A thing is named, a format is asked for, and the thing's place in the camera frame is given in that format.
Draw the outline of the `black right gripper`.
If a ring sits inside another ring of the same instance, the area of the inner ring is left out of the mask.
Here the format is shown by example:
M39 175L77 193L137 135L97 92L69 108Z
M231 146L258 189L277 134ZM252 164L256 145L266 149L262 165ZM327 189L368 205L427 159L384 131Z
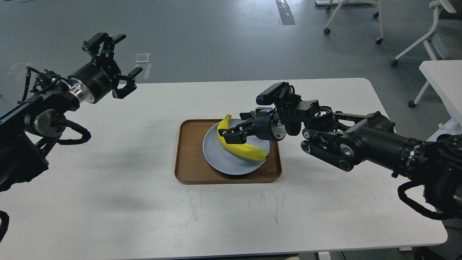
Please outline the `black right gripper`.
M241 120L234 127L218 126L218 135L227 144L245 144L247 137L255 135L261 140L280 141L287 135L275 109L255 109L239 113Z

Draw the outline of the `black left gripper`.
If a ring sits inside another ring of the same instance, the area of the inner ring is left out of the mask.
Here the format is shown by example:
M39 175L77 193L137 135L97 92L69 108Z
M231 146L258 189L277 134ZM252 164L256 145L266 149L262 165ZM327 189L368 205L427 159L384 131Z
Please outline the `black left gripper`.
M90 40L83 41L82 50L91 57L80 69L68 76L71 84L81 83L89 92L85 101L95 104L112 90L116 99L124 99L137 89L135 77L142 71L142 67L135 67L127 75L121 75L121 70L114 61L114 47L126 38L126 34L108 35L105 32L95 34ZM119 81L125 81L122 88L118 88Z

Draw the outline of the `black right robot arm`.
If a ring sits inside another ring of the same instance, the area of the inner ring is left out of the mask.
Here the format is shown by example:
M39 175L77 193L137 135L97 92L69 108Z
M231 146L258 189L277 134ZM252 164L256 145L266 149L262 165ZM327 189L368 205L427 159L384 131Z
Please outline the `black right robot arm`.
M398 187L399 199L424 217L461 218L461 135L442 134L434 142L406 138L379 111L368 115L334 112L311 101L273 101L274 109L242 113L243 123L220 126L229 144L244 144L254 135L279 141L301 133L301 149L343 171L371 161L409 179Z

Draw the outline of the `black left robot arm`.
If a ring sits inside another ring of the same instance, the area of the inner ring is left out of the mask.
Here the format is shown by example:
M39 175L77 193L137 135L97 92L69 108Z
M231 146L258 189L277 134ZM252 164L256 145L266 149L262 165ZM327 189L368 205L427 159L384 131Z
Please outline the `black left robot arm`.
M135 78L142 68L122 75L114 60L114 47L125 38L125 34L98 33L84 41L82 50L91 61L68 77L26 67L22 99L0 119L1 191L48 170L46 157L56 144L90 140L89 130L68 120L66 112L76 111L83 101L95 104L109 92L123 99L137 89Z

